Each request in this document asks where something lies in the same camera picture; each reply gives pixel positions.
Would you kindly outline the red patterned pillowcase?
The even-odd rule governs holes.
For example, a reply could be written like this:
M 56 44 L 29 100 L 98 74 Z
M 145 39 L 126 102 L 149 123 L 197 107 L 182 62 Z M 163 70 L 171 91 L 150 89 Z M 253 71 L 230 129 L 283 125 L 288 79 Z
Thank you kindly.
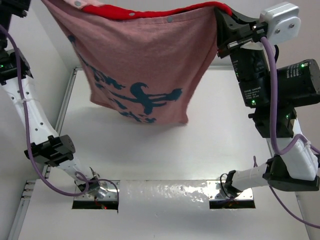
M 146 124 L 186 124 L 188 104 L 217 55 L 208 1 L 168 11 L 135 11 L 97 0 L 46 0 L 87 77 L 92 103 Z

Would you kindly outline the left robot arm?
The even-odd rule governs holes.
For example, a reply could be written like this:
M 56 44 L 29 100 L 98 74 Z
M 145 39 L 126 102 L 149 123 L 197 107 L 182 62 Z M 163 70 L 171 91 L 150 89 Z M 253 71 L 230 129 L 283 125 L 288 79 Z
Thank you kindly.
M 30 160 L 41 180 L 55 192 L 69 197 L 102 194 L 97 173 L 84 168 L 74 156 L 75 146 L 68 135 L 60 136 L 48 121 L 38 100 L 30 65 L 13 37 L 9 34 L 12 16 L 27 16 L 29 0 L 2 0 L 0 2 L 0 86 L 10 97 L 24 124 L 25 156 Z M 79 189 L 69 193 L 54 187 L 44 177 L 38 165 L 58 168 L 67 173 Z

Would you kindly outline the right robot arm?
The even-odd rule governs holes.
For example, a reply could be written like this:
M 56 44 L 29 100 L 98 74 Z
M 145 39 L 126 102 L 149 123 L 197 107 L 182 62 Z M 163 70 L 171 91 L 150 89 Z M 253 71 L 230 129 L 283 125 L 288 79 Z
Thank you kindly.
M 220 193 L 235 199 L 249 188 L 270 186 L 284 192 L 320 189 L 320 155 L 303 135 L 296 108 L 320 101 L 320 69 L 314 59 L 277 68 L 280 43 L 299 34 L 298 6 L 282 2 L 259 18 L 215 9 L 220 58 L 230 57 L 249 118 L 266 139 L 271 158 L 251 169 L 232 170 Z

